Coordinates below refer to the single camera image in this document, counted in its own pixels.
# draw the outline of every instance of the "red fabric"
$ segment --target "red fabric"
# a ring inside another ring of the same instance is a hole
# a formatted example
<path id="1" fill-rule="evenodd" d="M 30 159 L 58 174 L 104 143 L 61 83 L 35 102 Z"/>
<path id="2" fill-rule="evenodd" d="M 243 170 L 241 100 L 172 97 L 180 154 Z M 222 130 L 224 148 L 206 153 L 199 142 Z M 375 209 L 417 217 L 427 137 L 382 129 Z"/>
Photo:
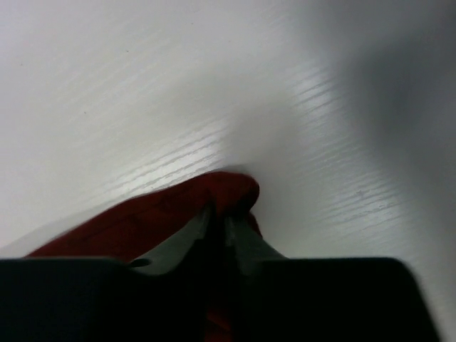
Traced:
<path id="1" fill-rule="evenodd" d="M 120 203 L 29 254 L 30 257 L 107 256 L 122 261 L 144 254 L 173 235 L 213 201 L 217 217 L 248 213 L 259 195 L 257 182 L 246 175 L 211 172 L 152 194 Z M 250 224 L 259 233 L 253 215 Z M 214 279 L 209 295 L 206 341 L 230 341 L 222 295 L 222 279 Z"/>

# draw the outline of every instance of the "black object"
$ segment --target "black object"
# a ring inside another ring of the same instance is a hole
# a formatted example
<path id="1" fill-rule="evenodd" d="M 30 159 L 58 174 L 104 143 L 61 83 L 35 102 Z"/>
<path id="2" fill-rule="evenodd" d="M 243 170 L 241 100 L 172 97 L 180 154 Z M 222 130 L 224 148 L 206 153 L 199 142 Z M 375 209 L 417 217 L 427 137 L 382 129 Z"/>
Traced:
<path id="1" fill-rule="evenodd" d="M 130 264 L 0 261 L 0 341 L 203 341 L 207 276 L 231 281 L 233 341 L 439 341 L 397 260 L 287 259 L 211 209 Z"/>

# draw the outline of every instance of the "red cloth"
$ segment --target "red cloth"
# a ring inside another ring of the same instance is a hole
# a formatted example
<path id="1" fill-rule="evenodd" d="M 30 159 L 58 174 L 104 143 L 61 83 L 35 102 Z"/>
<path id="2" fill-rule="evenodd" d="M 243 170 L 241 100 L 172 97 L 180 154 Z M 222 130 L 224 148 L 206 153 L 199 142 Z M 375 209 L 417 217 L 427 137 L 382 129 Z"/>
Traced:
<path id="1" fill-rule="evenodd" d="M 29 254 L 30 257 L 107 256 L 122 261 L 144 254 L 173 235 L 212 201 L 219 219 L 252 208 L 259 186 L 250 176 L 211 172 L 174 187 L 120 203 Z M 249 221 L 259 233 L 252 214 Z M 209 295 L 206 341 L 230 341 L 222 278 Z"/>

